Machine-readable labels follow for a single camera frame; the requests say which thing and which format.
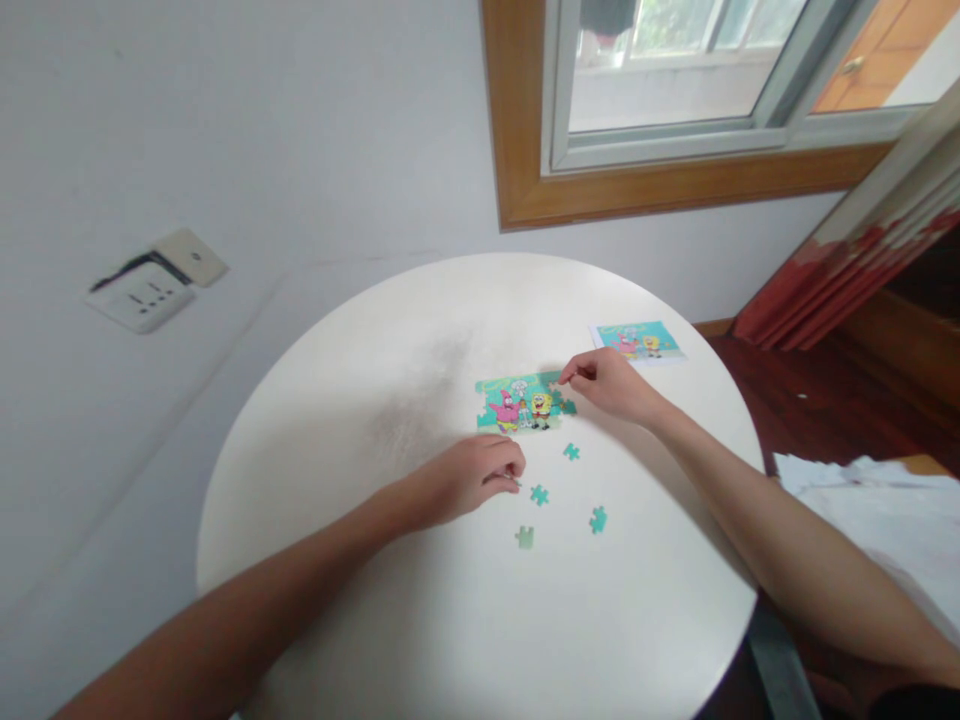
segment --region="sleeve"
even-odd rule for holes
[[[869,720],[956,720],[960,718],[960,690],[939,685],[907,685],[881,695],[870,708]]]

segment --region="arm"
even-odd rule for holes
[[[163,625],[54,720],[228,717],[344,583],[386,545],[519,492],[520,446],[457,443],[332,525],[267,558]]]
[[[564,383],[653,433],[773,601],[821,641],[876,666],[883,681],[864,688],[866,702],[910,682],[960,688],[960,653],[883,569],[672,405],[618,353],[574,357],[560,375]]]

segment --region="person's left hand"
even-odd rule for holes
[[[527,461],[513,440],[478,435],[461,440],[418,470],[384,488],[411,531],[472,512],[494,495],[518,493]]]

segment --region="wall plate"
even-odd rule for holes
[[[87,293],[87,305],[135,333],[156,330],[196,293],[153,262],[138,265],[116,280]]]
[[[153,249],[200,287],[213,285],[228,270],[223,260],[187,228],[158,240]]]

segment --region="wooden window frame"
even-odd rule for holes
[[[763,152],[541,177],[546,0],[481,0],[500,229],[846,190],[893,143]]]

